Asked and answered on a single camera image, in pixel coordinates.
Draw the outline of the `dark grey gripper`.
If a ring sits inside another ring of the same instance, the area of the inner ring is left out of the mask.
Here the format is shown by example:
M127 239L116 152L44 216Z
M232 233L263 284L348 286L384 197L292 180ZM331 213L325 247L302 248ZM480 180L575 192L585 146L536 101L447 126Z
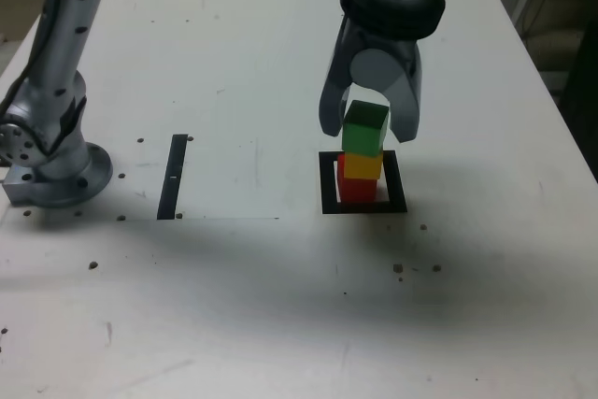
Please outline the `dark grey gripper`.
M386 98L390 128L400 143L416 138L421 92L421 59L416 41L376 35L344 16L320 96L320 127L326 135L340 133L343 95L352 81Z

